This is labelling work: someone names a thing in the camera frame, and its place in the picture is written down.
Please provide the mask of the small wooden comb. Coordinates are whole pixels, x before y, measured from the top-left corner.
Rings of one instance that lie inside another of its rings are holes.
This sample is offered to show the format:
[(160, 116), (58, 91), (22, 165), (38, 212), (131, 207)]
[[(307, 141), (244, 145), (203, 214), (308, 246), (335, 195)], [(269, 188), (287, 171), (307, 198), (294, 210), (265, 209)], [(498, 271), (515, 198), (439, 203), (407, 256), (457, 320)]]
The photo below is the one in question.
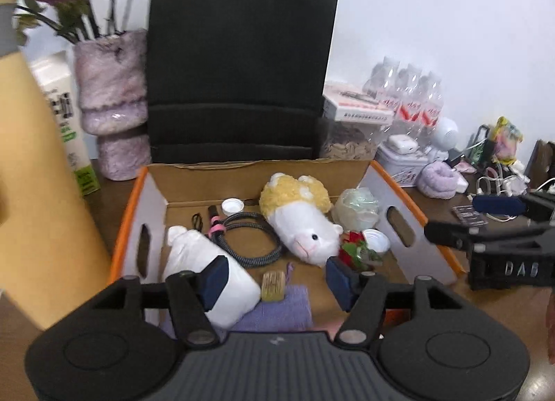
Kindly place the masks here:
[(279, 302), (285, 298), (286, 275), (284, 271), (267, 271), (261, 285), (262, 302)]

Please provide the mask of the yellow thermos jug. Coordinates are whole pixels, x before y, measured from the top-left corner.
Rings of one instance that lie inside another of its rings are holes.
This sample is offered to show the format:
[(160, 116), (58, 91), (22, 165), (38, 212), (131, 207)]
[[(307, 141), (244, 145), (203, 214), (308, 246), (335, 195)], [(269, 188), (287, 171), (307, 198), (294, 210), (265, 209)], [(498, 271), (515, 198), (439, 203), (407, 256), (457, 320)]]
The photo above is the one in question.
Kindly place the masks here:
[(101, 291), (110, 259), (1, 0), (1, 287), (40, 329)]

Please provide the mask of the purple towel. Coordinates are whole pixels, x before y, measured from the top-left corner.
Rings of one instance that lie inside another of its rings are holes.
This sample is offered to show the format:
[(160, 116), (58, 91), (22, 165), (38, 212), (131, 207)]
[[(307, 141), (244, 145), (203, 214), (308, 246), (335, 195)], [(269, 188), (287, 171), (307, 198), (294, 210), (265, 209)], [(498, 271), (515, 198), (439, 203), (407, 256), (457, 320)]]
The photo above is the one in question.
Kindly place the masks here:
[(312, 328), (309, 290), (303, 284), (292, 284), (294, 264), (288, 263), (285, 272), (285, 296), (281, 301), (259, 302), (230, 328), (212, 324), (217, 335), (224, 339), (229, 332), (305, 332)]

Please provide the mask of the black hair clip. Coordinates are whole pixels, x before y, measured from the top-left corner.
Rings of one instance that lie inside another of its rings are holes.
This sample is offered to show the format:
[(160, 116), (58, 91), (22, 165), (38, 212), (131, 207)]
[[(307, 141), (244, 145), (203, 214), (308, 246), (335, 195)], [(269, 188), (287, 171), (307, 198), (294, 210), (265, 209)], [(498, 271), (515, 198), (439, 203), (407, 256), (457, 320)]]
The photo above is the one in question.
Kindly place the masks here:
[(191, 222), (192, 222), (192, 226), (194, 230), (197, 230), (198, 232), (203, 232), (203, 228), (204, 228), (204, 222), (202, 219), (201, 214), (195, 213), (192, 218), (191, 218)]

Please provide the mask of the clear container of nuts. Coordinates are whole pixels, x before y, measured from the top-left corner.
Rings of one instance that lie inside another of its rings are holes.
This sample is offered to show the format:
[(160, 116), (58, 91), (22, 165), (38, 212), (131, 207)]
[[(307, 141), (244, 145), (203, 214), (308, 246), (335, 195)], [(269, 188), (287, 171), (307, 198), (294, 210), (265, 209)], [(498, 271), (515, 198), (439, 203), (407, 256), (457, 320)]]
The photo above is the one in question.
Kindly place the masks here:
[(323, 120), (320, 125), (320, 159), (372, 161), (383, 140), (380, 126)]

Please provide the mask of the milk carton green white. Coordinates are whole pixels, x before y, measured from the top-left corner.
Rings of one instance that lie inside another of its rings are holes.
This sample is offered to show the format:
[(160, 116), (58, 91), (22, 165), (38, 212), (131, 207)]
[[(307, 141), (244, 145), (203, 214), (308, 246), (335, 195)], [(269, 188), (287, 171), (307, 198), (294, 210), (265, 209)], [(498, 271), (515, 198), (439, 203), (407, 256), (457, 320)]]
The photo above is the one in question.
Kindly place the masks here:
[(37, 59), (30, 68), (57, 121), (70, 170), (80, 192), (83, 196), (95, 193), (100, 184), (86, 147), (67, 52)]

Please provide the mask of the purple knitted scrunchie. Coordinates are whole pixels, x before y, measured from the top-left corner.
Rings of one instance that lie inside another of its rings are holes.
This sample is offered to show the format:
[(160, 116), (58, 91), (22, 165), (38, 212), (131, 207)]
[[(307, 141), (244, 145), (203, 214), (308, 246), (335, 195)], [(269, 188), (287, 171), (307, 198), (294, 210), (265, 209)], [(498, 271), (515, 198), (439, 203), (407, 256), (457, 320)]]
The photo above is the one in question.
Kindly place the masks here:
[(459, 176), (443, 161), (426, 165), (417, 180), (417, 189), (426, 197), (449, 200), (456, 195)]

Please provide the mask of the white red book box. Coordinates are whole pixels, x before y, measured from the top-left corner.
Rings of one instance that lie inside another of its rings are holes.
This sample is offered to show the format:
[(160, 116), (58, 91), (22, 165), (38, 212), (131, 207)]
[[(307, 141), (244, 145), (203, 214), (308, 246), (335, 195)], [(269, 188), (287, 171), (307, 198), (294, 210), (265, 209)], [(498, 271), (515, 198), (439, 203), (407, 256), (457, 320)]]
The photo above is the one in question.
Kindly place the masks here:
[(326, 83), (323, 118), (335, 122), (389, 126), (393, 111), (350, 84)]

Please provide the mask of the red cardboard box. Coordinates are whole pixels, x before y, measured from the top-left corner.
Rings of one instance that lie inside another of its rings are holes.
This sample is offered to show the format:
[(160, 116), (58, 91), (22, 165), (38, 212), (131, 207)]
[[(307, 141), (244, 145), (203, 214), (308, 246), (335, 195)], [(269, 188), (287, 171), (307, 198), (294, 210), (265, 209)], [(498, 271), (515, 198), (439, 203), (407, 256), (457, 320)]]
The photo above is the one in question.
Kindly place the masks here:
[[(144, 168), (119, 230), (110, 277), (138, 275), (142, 283), (159, 283), (178, 271), (202, 270), (221, 253), (214, 237), (230, 231), (218, 224), (221, 205), (237, 198), (279, 236), (283, 250), (273, 269), (294, 265), (293, 280), (306, 292), (304, 308), (314, 324), (326, 325), (341, 312), (325, 283), (325, 263), (338, 253), (348, 230), (333, 203), (354, 188), (368, 189), (377, 200), (377, 228), (408, 281), (430, 275), (451, 284), (464, 273), (450, 249), (425, 238), (426, 217), (379, 163), (329, 160)], [(147, 268), (140, 272), (143, 232), (150, 244)]]

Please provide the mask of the white tin box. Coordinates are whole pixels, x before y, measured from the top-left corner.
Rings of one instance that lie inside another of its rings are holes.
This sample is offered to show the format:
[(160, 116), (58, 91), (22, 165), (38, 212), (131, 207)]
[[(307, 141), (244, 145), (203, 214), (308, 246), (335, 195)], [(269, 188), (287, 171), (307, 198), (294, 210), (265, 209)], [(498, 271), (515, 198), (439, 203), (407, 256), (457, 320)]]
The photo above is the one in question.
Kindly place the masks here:
[(385, 144), (378, 145), (374, 159), (402, 188), (415, 187), (422, 169), (429, 163), (420, 151), (402, 155)]

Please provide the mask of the white round cap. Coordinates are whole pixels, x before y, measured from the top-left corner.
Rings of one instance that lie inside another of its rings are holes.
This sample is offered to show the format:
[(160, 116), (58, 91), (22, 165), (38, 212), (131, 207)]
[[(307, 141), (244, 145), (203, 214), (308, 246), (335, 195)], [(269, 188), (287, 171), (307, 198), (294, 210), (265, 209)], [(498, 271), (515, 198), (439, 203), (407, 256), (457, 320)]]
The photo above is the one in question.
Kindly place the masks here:
[(244, 211), (245, 204), (239, 198), (227, 198), (221, 203), (222, 212), (228, 217)]

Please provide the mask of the water bottle right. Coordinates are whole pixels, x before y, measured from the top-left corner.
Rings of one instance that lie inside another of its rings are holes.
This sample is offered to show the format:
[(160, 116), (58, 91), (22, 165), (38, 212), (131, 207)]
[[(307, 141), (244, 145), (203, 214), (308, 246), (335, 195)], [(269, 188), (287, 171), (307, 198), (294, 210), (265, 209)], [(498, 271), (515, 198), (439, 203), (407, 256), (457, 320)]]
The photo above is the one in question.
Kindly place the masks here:
[(420, 78), (419, 100), (421, 109), (416, 140), (419, 146), (425, 147), (431, 141), (444, 106), (441, 78), (436, 73), (430, 71)]

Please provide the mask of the white round lamp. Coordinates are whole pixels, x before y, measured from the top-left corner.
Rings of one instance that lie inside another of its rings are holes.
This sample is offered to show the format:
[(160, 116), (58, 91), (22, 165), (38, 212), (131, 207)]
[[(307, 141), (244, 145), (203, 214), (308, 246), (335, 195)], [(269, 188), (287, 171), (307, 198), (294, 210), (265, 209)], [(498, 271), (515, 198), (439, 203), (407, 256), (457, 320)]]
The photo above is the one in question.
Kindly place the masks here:
[(459, 130), (452, 119), (440, 117), (431, 135), (431, 141), (427, 152), (428, 161), (445, 161), (449, 151), (456, 147)]

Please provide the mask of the white sheep plush toy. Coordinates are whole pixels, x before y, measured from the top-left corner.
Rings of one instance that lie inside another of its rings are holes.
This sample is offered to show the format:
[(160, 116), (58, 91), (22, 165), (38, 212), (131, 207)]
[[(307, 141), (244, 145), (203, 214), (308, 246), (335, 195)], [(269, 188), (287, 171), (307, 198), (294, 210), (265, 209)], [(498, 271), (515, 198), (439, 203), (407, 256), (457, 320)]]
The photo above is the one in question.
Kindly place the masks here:
[(339, 254), (343, 228), (328, 219), (331, 209), (327, 189), (312, 176), (273, 174), (259, 196), (259, 210), (285, 247), (317, 267)]

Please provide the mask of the black paper shopping bag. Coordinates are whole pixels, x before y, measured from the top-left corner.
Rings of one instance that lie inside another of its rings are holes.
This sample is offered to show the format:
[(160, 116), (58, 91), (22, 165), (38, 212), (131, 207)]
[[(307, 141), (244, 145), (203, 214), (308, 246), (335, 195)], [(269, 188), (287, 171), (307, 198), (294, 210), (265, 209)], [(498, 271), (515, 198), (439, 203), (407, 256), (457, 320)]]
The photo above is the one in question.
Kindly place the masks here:
[(338, 0), (151, 0), (157, 163), (312, 160)]

